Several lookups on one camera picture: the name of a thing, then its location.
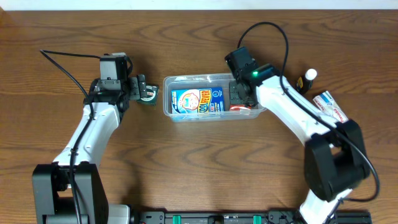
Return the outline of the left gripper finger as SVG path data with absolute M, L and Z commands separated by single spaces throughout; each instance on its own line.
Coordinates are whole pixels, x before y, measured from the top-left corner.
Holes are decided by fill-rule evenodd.
M 136 77 L 130 77 L 130 100 L 138 100 L 139 99 L 139 85 Z
M 144 74 L 137 75 L 139 94 L 141 98 L 147 97 L 146 77 Z

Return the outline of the green Zam-Buk ointment box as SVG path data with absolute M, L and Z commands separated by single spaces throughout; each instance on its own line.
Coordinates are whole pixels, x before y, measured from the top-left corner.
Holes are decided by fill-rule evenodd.
M 143 105 L 155 106 L 159 97 L 159 86 L 153 84 L 146 85 L 146 97 L 141 97 L 137 100 L 138 103 Z

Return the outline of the red Panadol box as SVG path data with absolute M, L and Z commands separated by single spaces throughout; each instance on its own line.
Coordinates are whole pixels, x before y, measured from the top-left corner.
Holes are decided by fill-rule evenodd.
M 231 105 L 229 107 L 230 111 L 250 111 L 251 107 L 247 105 Z

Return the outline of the blue Cool Fever box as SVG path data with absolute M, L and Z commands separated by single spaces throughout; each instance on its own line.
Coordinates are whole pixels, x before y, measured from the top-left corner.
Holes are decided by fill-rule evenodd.
M 207 114 L 224 111 L 222 87 L 172 90 L 172 113 Z

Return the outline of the dark bottle white cap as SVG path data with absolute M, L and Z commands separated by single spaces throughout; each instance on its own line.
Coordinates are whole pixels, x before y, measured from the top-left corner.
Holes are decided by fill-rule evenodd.
M 317 77 L 318 73 L 315 69 L 308 69 L 304 75 L 299 77 L 295 84 L 296 90 L 301 94 L 305 94 L 312 87 L 314 79 Z

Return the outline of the white Panadol box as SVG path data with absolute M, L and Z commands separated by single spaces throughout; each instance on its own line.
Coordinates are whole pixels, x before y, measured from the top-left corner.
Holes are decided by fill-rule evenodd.
M 328 116 L 334 117 L 339 122 L 344 123 L 348 121 L 347 115 L 338 106 L 335 99 L 332 97 L 329 91 L 324 91 L 323 93 L 315 96 L 313 102 L 323 113 Z

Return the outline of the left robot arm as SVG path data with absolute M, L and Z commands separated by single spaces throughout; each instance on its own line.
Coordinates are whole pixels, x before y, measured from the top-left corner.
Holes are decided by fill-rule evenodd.
M 146 94 L 143 74 L 92 82 L 71 140 L 52 163 L 33 171 L 37 223 L 132 222 L 130 206 L 108 202 L 98 167 L 130 101 Z

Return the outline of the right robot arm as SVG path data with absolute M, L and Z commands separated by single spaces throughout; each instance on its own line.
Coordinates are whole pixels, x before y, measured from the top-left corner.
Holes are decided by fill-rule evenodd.
M 371 173 L 359 125 L 341 122 L 314 107 L 271 64 L 259 66 L 241 47 L 225 58 L 239 96 L 274 113 L 304 146 L 309 193 L 298 212 L 303 223 L 334 220 L 338 205 Z

